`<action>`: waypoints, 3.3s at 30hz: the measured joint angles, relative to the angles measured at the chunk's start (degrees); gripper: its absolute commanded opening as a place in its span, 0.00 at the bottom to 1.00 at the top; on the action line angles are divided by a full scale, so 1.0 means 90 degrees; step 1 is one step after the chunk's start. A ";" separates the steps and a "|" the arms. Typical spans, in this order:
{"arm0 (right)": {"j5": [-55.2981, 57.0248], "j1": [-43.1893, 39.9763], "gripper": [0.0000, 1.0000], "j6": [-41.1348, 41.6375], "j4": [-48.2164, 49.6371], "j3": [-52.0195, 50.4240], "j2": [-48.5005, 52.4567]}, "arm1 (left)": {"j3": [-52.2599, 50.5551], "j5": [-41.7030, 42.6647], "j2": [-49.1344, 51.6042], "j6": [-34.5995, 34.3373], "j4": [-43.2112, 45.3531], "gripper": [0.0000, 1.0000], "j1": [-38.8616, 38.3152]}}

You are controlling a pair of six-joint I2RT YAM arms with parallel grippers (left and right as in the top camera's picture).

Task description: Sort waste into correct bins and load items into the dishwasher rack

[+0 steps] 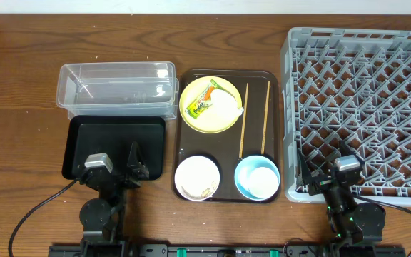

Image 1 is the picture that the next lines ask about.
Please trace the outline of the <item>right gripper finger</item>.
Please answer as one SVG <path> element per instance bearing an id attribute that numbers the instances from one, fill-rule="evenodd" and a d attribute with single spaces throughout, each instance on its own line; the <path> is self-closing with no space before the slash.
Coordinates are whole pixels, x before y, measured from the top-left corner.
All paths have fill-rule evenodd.
<path id="1" fill-rule="evenodd" d="M 300 149 L 297 150 L 297 157 L 300 175 L 297 178 L 296 186 L 307 186 L 312 183 L 313 177 Z"/>
<path id="2" fill-rule="evenodd" d="M 349 155 L 354 155 L 360 159 L 361 162 L 361 168 L 364 165 L 364 161 L 355 154 L 355 152 L 344 142 L 340 141 L 339 143 L 339 150 L 340 150 L 340 157 L 342 156 L 349 156 Z"/>

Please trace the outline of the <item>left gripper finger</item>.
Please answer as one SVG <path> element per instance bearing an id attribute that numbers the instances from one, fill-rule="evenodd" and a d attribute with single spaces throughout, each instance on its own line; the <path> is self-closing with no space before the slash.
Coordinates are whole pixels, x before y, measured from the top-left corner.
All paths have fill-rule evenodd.
<path id="1" fill-rule="evenodd" d="M 131 144 L 127 167 L 136 178 L 149 178 L 149 171 L 137 141 Z"/>
<path id="2" fill-rule="evenodd" d="M 86 168 L 92 168 L 101 165 L 101 155 L 100 154 L 93 154 L 88 156 L 85 160 L 84 166 Z"/>

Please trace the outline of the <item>white cup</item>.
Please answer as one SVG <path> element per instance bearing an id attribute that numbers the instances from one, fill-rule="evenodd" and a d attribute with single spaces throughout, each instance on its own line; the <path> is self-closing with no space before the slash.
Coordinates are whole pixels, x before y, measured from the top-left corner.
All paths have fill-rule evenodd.
<path id="1" fill-rule="evenodd" d="M 279 177 L 270 168 L 260 167 L 250 172 L 248 190 L 256 198 L 270 198 L 279 187 Z"/>

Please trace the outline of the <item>light blue bowl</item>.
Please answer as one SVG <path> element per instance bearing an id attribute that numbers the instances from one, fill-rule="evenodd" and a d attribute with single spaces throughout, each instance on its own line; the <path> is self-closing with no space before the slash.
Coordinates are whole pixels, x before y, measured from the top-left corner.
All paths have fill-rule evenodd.
<path id="1" fill-rule="evenodd" d="M 269 199 L 256 198 L 248 190 L 248 176 L 250 175 L 250 172 L 260 167 L 266 167 L 273 170 L 279 177 L 280 182 L 280 172 L 278 170 L 278 167 L 269 158 L 266 158 L 264 156 L 256 155 L 245 157 L 239 162 L 234 173 L 234 181 L 236 188 L 238 189 L 241 195 L 245 196 L 246 198 L 252 201 L 265 201 Z"/>

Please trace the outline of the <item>pink bowl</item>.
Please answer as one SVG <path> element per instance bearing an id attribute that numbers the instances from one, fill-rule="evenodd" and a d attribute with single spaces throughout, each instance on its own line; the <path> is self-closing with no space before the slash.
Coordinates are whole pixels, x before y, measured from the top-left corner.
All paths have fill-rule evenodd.
<path id="1" fill-rule="evenodd" d="M 184 194 L 182 186 L 196 181 L 217 181 L 220 184 L 220 171 L 217 165 L 205 156 L 191 156 L 183 160 L 174 173 L 174 185 L 177 192 L 189 201 L 191 198 Z"/>

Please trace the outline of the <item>rice food scraps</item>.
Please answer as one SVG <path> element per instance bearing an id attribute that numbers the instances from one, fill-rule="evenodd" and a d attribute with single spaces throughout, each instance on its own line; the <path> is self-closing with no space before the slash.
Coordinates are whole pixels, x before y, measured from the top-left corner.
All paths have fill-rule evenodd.
<path id="1" fill-rule="evenodd" d="M 202 201 L 211 197 L 217 190 L 219 183 L 217 181 L 196 181 L 187 183 L 182 186 L 183 192 L 193 201 Z"/>

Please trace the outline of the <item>wooden chopstick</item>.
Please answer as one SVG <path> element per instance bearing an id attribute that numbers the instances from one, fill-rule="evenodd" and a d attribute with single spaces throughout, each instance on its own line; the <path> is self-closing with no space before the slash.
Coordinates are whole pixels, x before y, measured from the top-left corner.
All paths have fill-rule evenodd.
<path id="1" fill-rule="evenodd" d="M 264 109 L 265 112 L 264 112 L 263 132 L 262 132 L 262 141 L 261 141 L 261 149 L 260 149 L 261 155 L 265 153 L 265 138 L 266 138 L 266 131 L 267 131 L 269 100 L 270 100 L 270 81 L 268 81 L 268 84 L 267 84 L 266 97 L 265 97 L 265 109 Z"/>
<path id="2" fill-rule="evenodd" d="M 247 105 L 248 105 L 248 87 L 249 84 L 246 84 L 245 88 L 245 99 L 243 105 L 243 120 L 242 120 L 242 127 L 241 127 L 241 134 L 240 134 L 240 147 L 239 147 L 239 154 L 238 158 L 243 158 L 243 145 L 244 145 L 244 138 L 245 138 L 245 122 L 246 122 L 246 112 L 247 112 Z"/>

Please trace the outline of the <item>yellow plate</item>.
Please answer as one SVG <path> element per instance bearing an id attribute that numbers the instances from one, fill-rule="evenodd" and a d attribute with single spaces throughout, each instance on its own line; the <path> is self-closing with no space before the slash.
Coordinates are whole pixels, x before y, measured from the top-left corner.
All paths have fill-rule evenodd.
<path id="1" fill-rule="evenodd" d="M 218 114 L 212 105 L 206 109 L 197 119 L 193 119 L 186 113 L 186 107 L 191 103 L 208 85 L 210 79 L 214 79 L 226 91 L 233 95 L 239 107 L 243 107 L 242 97 L 237 88 L 227 79 L 219 76 L 198 77 L 189 82 L 181 93 L 179 108 L 182 119 L 194 130 L 201 133 L 220 133 L 229 129 L 242 115 L 234 119 L 227 119 Z"/>

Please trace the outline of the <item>green snack wrapper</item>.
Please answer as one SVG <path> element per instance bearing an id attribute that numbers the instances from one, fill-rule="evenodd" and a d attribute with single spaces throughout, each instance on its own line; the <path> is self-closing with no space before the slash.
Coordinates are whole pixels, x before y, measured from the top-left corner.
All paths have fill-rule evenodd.
<path id="1" fill-rule="evenodd" d="M 218 90 L 219 92 L 229 94 L 221 85 L 214 79 L 210 79 L 206 88 L 186 107 L 186 113 L 193 119 L 197 119 L 212 103 L 211 94 Z"/>

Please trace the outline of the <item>white napkin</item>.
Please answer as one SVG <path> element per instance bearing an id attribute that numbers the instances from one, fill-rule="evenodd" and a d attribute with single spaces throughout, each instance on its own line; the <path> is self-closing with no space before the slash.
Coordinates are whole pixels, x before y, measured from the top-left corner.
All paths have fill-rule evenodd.
<path id="1" fill-rule="evenodd" d="M 243 107 L 239 107 L 233 95 L 225 90 L 214 89 L 210 95 L 210 99 L 214 110 L 227 119 L 239 117 L 244 111 Z"/>

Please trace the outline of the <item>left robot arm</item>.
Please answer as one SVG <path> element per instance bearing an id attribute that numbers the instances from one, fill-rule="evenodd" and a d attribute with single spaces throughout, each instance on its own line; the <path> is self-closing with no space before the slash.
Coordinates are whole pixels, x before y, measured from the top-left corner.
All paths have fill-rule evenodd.
<path id="1" fill-rule="evenodd" d="M 126 210 L 125 193 L 140 187 L 141 181 L 148 177 L 141 147 L 135 141 L 131 144 L 126 167 L 121 171 L 114 167 L 106 153 L 88 156 L 78 182 L 98 191 L 99 197 L 87 201 L 80 210 L 83 239 L 78 256 L 137 255 L 137 248 L 121 231 Z"/>

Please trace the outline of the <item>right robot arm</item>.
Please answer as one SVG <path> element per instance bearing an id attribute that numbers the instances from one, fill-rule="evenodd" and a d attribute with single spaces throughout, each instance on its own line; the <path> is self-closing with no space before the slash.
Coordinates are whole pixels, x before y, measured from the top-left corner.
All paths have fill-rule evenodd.
<path id="1" fill-rule="evenodd" d="M 323 195 L 326 214 L 337 238 L 320 246 L 316 256 L 376 256 L 375 244 L 382 241 L 385 210 L 377 203 L 357 203 L 350 190 L 360 180 L 365 162 L 342 141 L 340 156 L 327 173 L 313 176 L 302 151 L 297 153 L 300 177 L 311 196 Z"/>

